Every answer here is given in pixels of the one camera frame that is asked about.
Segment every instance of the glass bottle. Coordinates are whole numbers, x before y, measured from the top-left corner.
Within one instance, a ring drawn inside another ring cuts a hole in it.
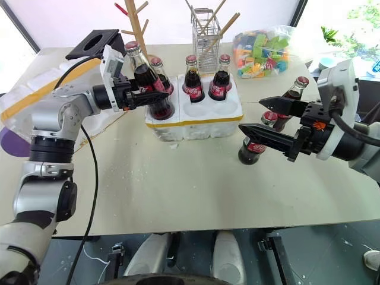
[[[186,57],[186,66],[185,82],[182,89],[189,95],[191,103],[200,102],[204,99],[204,93],[197,68],[197,57],[195,55],[188,55]]]
[[[227,92],[231,89],[230,61],[229,55],[224,54],[220,56],[218,71],[215,73],[214,79],[210,83],[208,95],[216,101],[225,100]]]
[[[308,84],[309,84],[309,80],[306,77],[299,76],[297,77],[294,84],[283,94],[282,97],[291,98],[295,100],[301,100],[302,93],[304,89],[308,86]],[[284,129],[287,121],[289,121],[292,118],[292,116],[282,115],[278,113],[277,117],[278,117],[277,121],[274,124],[273,128],[277,132],[281,132]]]
[[[261,116],[261,122],[266,126],[273,126],[276,123],[276,120],[277,114],[272,111],[266,111]],[[243,145],[237,155],[241,163],[252,165],[259,160],[260,155],[266,149],[266,146],[252,142],[249,137],[245,137]]]
[[[125,45],[125,50],[131,59],[135,80],[140,88],[140,92],[166,92],[159,76],[142,53],[140,44],[136,41],[129,42]],[[173,114],[173,107],[167,98],[149,105],[149,110],[152,117],[157,120],[165,120]]]
[[[169,95],[173,93],[173,84],[169,81],[169,77],[167,77],[165,70],[163,68],[162,60],[158,57],[152,58],[150,60],[150,64],[153,67],[153,69],[156,71],[156,73],[159,75],[159,78],[164,85],[164,88],[166,92],[168,92]]]

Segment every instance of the white table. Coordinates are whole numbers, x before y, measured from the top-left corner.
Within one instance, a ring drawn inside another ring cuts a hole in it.
[[[160,56],[168,75],[185,72],[191,45],[147,46]],[[230,53],[230,45],[221,46]],[[58,66],[67,48],[45,49],[17,84]],[[129,62],[123,68],[131,75]],[[279,96],[297,76],[307,76],[305,100],[318,97],[312,77],[301,63],[277,78],[241,80],[235,76],[243,103],[242,122],[259,122],[265,108],[260,98]],[[293,118],[284,130],[300,127]],[[283,227],[343,223],[380,218],[380,191],[370,178],[344,161],[321,161],[300,154],[291,163],[267,149],[259,162],[245,166],[238,159],[244,135],[227,138],[161,142],[144,123],[143,108],[130,111],[94,140],[99,164],[99,195],[91,235],[168,232],[244,227]],[[0,224],[13,219],[12,199],[21,164],[0,151]],[[88,145],[74,154],[78,184],[77,211],[58,226],[59,236],[83,235],[94,191],[94,166]]]

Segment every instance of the wire basket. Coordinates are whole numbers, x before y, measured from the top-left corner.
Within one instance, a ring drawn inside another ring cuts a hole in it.
[[[198,70],[200,73],[215,73],[217,69],[220,41],[218,19],[214,17],[205,28],[204,33],[200,34],[213,12],[213,10],[208,8],[199,8],[193,9],[193,13],[191,13],[192,44],[194,54],[198,59]]]

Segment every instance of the yellow tape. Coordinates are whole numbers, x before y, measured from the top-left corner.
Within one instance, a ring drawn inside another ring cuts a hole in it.
[[[85,62],[84,64],[78,66],[76,69],[74,69],[72,72],[70,72],[67,77],[63,80],[62,84],[65,84],[67,82],[70,82],[82,74],[86,73],[90,69],[94,68],[95,66],[99,65],[100,60],[97,58],[94,58],[88,62]],[[51,91],[53,91],[53,88],[55,84],[57,83],[59,79],[54,80],[50,82],[48,85],[45,85],[41,89],[38,89],[36,92],[29,94],[22,100],[18,101],[16,104],[9,107],[7,110],[3,111],[1,113],[1,121],[4,123],[7,119],[13,117],[16,115],[19,111],[23,110],[29,105],[34,104],[35,102],[39,101],[43,96],[47,95]]]
[[[210,123],[225,123],[225,122],[235,122],[243,119],[243,115],[234,118],[220,118],[220,119],[210,119],[203,121],[183,121],[178,123],[159,123],[157,125],[152,123],[145,123],[149,128],[168,128],[170,126],[186,126],[186,125],[199,125],[199,124],[210,124]]]

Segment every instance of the bottle label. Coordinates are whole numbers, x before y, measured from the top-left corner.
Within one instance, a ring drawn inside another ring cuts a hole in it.
[[[150,92],[150,91],[165,91],[165,87],[162,84],[160,79],[157,79],[152,85],[146,85],[146,86],[139,86],[138,87],[140,93]]]
[[[263,153],[267,147],[262,144],[255,144],[254,142],[250,142],[247,145],[247,149],[253,153]]]
[[[214,97],[223,98],[225,92],[226,92],[226,86],[216,86],[216,85],[213,84],[213,86],[211,88],[211,94]]]
[[[202,96],[202,87],[187,87],[183,86],[183,91],[190,96],[191,99],[197,99]]]
[[[255,144],[254,142],[251,142],[249,137],[245,137],[244,143],[247,146],[247,150],[253,153],[263,153],[267,149],[267,147],[262,144]]]

